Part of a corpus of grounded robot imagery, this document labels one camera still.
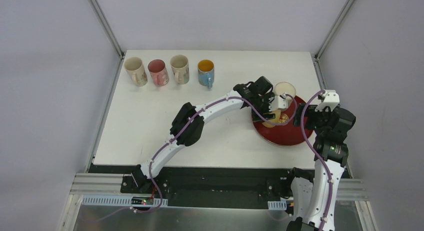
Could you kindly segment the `yellow mug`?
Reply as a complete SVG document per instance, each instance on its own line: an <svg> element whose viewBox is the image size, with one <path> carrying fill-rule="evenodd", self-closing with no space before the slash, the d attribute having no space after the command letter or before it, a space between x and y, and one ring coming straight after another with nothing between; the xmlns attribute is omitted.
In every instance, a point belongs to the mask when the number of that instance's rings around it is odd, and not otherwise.
<svg viewBox="0 0 424 231"><path fill-rule="evenodd" d="M271 119L268 119L267 121L264 121L262 125L266 128L273 128L276 125L280 123L281 118L281 110L277 109L271 112L274 116Z"/></svg>

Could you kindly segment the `blue mug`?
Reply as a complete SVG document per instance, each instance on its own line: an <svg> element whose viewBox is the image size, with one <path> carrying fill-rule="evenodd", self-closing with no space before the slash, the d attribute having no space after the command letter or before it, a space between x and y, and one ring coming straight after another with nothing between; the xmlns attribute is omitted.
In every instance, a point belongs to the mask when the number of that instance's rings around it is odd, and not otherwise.
<svg viewBox="0 0 424 231"><path fill-rule="evenodd" d="M211 89L215 80L215 65L211 60L201 60L197 65L198 82Z"/></svg>

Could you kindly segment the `cream green mug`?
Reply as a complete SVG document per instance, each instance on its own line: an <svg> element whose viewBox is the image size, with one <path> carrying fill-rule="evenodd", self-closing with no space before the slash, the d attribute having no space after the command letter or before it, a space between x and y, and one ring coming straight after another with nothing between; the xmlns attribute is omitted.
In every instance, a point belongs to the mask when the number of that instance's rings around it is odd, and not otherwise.
<svg viewBox="0 0 424 231"><path fill-rule="evenodd" d="M170 59L171 69L175 81L180 85L185 85L190 80L189 60L185 55L175 55Z"/></svg>

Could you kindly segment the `pink mug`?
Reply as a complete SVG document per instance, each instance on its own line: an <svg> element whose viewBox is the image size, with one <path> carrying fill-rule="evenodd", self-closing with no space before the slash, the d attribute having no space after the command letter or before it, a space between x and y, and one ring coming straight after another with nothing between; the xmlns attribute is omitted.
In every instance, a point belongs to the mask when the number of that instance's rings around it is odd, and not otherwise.
<svg viewBox="0 0 424 231"><path fill-rule="evenodd" d="M148 64L148 70L152 77L153 83L162 87L168 84L169 76L166 69L166 64L161 59L154 59Z"/></svg>

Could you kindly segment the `cream floral mug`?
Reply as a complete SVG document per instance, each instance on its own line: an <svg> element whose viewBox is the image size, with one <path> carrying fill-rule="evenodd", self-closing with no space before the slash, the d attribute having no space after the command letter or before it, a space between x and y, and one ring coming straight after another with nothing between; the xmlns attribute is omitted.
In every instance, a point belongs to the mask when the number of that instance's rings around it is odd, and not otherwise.
<svg viewBox="0 0 424 231"><path fill-rule="evenodd" d="M138 57L128 58L124 64L124 69L130 76L131 81L137 87L142 87L147 84L148 78L143 61Z"/></svg>

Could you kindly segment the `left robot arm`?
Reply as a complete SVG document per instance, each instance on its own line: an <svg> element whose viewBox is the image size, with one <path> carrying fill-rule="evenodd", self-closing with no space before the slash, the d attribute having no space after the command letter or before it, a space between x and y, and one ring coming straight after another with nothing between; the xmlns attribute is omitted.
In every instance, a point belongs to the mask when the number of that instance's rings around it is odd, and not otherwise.
<svg viewBox="0 0 424 231"><path fill-rule="evenodd" d="M165 164L178 151L199 141L205 124L221 115L251 107L259 120L268 122L274 118L273 111L286 106L287 102L273 92L273 85L264 76L255 82L237 84L224 96L213 101L199 105L187 102L172 121L167 141L150 159L131 171L129 184L140 193L149 192L154 178Z"/></svg>

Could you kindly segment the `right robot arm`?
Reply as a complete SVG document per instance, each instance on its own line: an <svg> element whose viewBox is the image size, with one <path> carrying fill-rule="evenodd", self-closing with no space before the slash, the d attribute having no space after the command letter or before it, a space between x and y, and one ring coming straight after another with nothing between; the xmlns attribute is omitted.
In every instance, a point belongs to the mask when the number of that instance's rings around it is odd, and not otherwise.
<svg viewBox="0 0 424 231"><path fill-rule="evenodd" d="M349 156L344 141L356 116L339 105L333 110L325 107L317 111L316 108L316 105L301 104L296 112L294 124L299 126L304 114L305 128L316 133L312 145L315 170L311 175L306 170L293 168L283 183L284 191L293 196L293 219L288 223L288 231L335 230L337 191Z"/></svg>

